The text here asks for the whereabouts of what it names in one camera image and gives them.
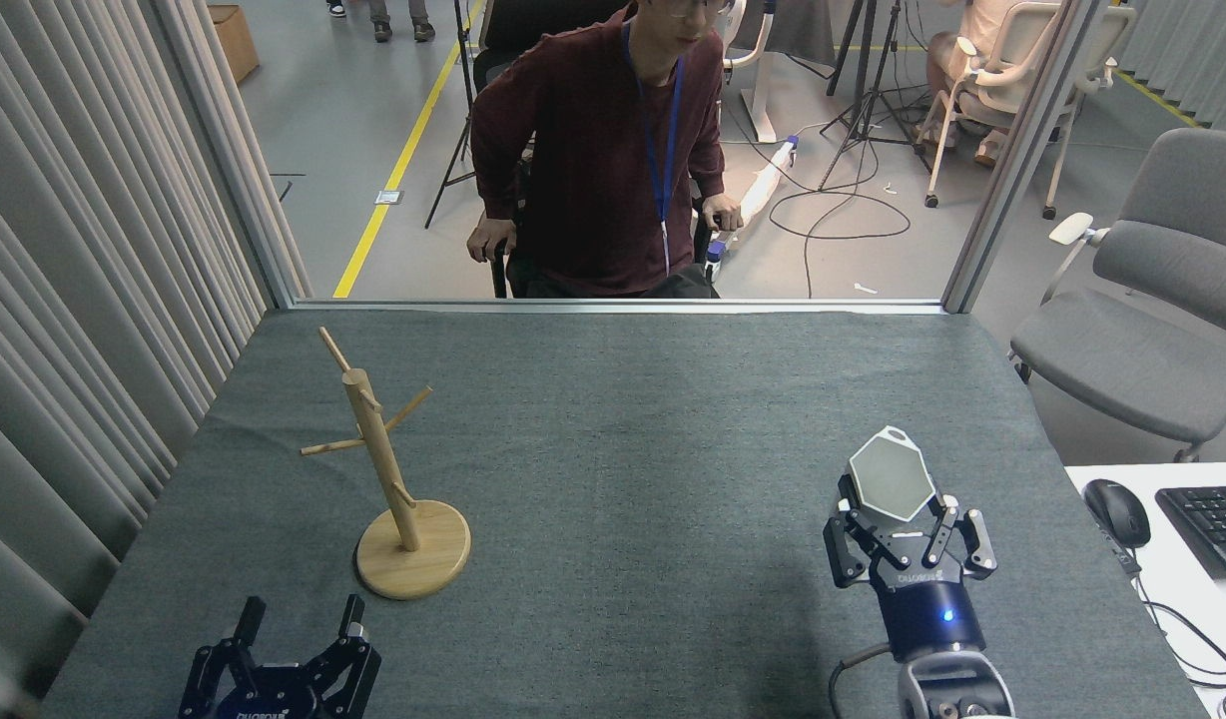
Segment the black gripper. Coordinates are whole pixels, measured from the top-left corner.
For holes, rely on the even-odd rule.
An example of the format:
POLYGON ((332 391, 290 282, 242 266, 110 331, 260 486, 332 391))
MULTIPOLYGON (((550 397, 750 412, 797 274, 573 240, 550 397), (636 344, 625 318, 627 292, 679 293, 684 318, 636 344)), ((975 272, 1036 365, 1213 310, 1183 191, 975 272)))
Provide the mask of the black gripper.
POLYGON ((256 667, 250 647, 266 609, 262 598, 248 598, 233 634, 199 649, 179 717, 206 718, 215 710, 218 683, 227 669, 235 688, 218 702, 216 718, 362 718, 381 658, 360 623, 360 596, 347 598, 337 638, 308 666, 256 667))
POLYGON ((980 650, 981 628, 962 586, 962 569, 973 579, 997 569, 982 510, 964 509, 953 494, 934 494, 927 502, 935 515, 931 537, 893 535, 897 519, 864 502, 853 477, 841 476, 839 490, 837 513, 824 528, 834 586, 864 582, 870 569, 895 661, 980 650), (967 551, 961 563, 946 552, 956 531, 967 551))

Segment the person's right hand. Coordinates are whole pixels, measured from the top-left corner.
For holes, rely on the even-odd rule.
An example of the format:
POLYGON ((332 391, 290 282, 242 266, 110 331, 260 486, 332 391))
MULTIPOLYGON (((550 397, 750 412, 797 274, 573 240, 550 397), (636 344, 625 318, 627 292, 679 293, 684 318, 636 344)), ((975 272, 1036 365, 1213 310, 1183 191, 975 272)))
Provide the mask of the person's right hand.
POLYGON ((481 215, 479 222, 466 242, 468 255, 474 263, 489 263, 501 252, 509 255, 517 245, 517 225, 511 218, 489 218, 481 215))

